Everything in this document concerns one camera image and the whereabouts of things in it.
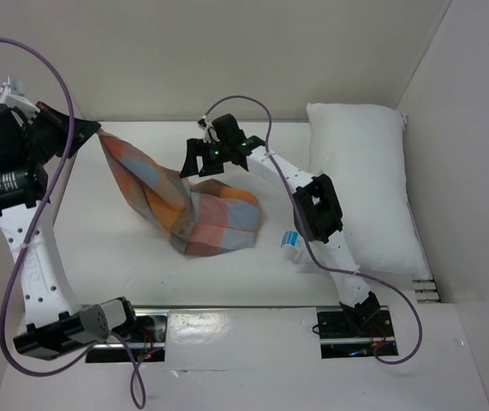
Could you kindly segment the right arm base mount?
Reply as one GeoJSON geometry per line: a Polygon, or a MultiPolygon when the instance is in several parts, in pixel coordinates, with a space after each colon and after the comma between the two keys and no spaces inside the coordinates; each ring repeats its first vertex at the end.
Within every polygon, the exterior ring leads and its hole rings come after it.
{"type": "Polygon", "coordinates": [[[395,331],[387,307],[365,328],[350,324],[341,308],[322,308],[316,313],[317,322],[311,327],[319,337],[322,359],[373,357],[378,349],[379,356],[398,356],[395,331]]]}

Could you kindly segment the checkered orange blue pillowcase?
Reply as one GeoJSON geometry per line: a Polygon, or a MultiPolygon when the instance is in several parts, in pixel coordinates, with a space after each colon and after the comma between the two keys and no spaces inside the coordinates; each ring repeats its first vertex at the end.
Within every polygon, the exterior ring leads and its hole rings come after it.
{"type": "Polygon", "coordinates": [[[263,214],[253,194],[217,179],[192,183],[104,130],[98,139],[122,197],[177,252],[211,257],[255,246],[263,214]]]}

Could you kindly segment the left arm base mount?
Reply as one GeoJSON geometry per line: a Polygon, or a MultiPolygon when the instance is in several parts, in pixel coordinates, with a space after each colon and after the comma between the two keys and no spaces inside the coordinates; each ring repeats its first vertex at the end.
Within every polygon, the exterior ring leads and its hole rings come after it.
{"type": "MultiPolygon", "coordinates": [[[[124,337],[136,362],[160,363],[165,361],[165,344],[168,329],[167,309],[137,308],[137,329],[124,337]]],[[[129,363],[123,345],[114,337],[97,344],[87,355],[87,364],[129,363]]]]}

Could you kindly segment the white pillow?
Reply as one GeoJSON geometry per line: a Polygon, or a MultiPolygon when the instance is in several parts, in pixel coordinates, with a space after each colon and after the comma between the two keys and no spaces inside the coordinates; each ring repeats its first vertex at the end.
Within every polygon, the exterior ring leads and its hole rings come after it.
{"type": "Polygon", "coordinates": [[[403,136],[407,117],[376,104],[307,105],[308,169],[328,175],[343,209],[343,232],[367,271],[428,279],[409,209],[403,136]]]}

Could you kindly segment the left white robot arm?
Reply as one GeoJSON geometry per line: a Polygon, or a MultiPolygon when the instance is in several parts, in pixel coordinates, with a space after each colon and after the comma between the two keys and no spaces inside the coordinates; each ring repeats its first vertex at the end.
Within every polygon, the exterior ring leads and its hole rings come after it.
{"type": "Polygon", "coordinates": [[[14,337],[18,354],[54,360],[109,337],[132,340],[139,320],[118,297],[84,307],[72,290],[54,235],[45,164],[71,158],[100,128],[39,102],[0,103],[0,230],[21,280],[26,331],[14,337]]]}

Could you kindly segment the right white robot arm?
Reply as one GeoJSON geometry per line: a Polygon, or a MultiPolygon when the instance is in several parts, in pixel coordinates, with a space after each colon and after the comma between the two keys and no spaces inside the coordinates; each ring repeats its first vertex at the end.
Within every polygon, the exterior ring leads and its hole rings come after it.
{"type": "Polygon", "coordinates": [[[331,178],[301,170],[270,151],[261,138],[247,137],[231,114],[211,122],[203,116],[198,125],[204,136],[187,140],[180,176],[214,176],[232,163],[272,184],[282,184],[289,191],[297,236],[311,248],[316,263],[330,272],[337,287],[345,329],[354,336],[364,335],[372,328],[380,304],[359,276],[360,268],[343,233],[343,210],[331,178]]]}

